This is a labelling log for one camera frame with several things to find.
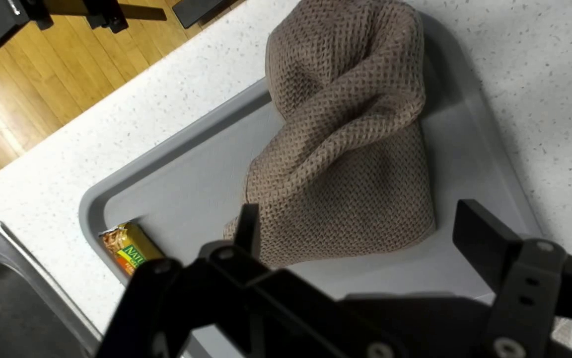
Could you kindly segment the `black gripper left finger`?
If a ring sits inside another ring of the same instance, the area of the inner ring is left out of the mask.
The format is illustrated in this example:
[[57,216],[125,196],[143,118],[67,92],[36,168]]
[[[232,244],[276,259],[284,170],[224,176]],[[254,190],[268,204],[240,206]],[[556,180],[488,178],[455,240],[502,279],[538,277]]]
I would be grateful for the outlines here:
[[270,271],[250,248],[256,206],[244,206],[232,244],[204,246],[183,267],[143,263],[111,319],[95,358],[179,358],[196,329],[214,327],[244,358],[337,358],[322,309],[333,301],[288,271]]

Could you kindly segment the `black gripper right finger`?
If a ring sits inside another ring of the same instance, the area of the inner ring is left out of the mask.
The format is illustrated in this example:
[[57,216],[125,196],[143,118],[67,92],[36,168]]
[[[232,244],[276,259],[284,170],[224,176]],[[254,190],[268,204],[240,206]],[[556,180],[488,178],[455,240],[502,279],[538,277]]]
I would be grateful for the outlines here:
[[478,202],[461,200],[453,244],[494,293],[480,353],[488,358],[572,358],[552,339],[572,321],[572,255],[546,240],[522,240]]

